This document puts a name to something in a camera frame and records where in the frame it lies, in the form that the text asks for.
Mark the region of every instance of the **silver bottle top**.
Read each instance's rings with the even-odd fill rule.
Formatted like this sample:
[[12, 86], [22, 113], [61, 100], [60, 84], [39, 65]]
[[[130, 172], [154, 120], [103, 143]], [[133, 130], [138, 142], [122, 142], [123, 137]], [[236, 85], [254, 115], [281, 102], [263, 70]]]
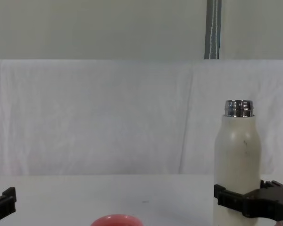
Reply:
[[253, 109], [251, 100], [227, 100], [225, 102], [225, 116], [227, 117], [253, 117]]

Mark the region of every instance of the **table surface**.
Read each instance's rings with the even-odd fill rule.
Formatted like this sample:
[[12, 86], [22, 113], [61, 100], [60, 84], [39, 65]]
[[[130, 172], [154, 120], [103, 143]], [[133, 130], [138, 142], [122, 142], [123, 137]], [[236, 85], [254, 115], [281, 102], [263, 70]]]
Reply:
[[[278, 180], [282, 176], [263, 176]], [[213, 177], [201, 175], [107, 175], [0, 177], [0, 195], [16, 187], [16, 213], [0, 226], [90, 226], [114, 213], [138, 217], [145, 226], [211, 226]], [[273, 226], [269, 219], [258, 225]]]

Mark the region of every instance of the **white bottle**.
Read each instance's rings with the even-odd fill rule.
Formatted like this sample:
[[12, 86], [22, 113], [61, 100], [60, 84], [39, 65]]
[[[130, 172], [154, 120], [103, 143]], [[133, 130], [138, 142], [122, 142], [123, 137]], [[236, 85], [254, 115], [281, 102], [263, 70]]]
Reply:
[[[240, 194], [260, 188], [260, 159], [261, 143], [252, 101], [226, 101], [215, 141], [214, 184]], [[256, 222], [256, 218], [219, 206], [214, 198], [214, 226], [254, 226]]]

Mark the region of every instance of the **robotic arm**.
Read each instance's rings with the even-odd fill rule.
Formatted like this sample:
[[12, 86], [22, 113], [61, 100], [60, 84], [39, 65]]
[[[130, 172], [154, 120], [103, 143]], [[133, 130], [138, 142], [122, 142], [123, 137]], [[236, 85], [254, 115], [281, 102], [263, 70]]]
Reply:
[[277, 181], [261, 181], [261, 188], [247, 194], [228, 191], [214, 185], [218, 205], [241, 212], [247, 218], [269, 218], [283, 221], [283, 185]]
[[0, 196], [0, 220], [16, 211], [16, 201], [16, 189], [14, 187], [10, 187], [2, 193], [2, 196]]

